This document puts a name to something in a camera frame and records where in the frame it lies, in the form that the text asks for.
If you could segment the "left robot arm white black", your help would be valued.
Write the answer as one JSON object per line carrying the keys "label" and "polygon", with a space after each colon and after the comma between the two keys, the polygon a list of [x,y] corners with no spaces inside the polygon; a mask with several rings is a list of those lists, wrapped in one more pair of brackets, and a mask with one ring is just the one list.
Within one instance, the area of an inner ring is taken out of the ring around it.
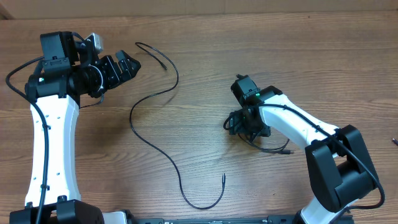
{"label": "left robot arm white black", "polygon": [[133,79],[141,65],[120,50],[102,55],[98,34],[75,32],[40,36],[43,54],[22,97],[34,122],[32,175],[25,207],[11,223],[134,223],[129,210],[102,212],[81,200],[75,172],[75,130],[81,95],[103,101],[104,94]]}

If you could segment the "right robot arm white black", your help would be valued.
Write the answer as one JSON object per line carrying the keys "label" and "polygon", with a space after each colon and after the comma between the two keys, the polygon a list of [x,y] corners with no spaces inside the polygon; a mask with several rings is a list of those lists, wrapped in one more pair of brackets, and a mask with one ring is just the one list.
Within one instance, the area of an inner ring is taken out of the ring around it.
{"label": "right robot arm white black", "polygon": [[256,147],[258,137],[274,128],[301,148],[306,157],[313,199],[294,215],[267,217],[267,223],[353,223],[351,210],[380,208],[386,193],[360,131],[339,128],[294,105],[274,87],[259,88],[237,75],[231,91],[241,105],[223,127]]}

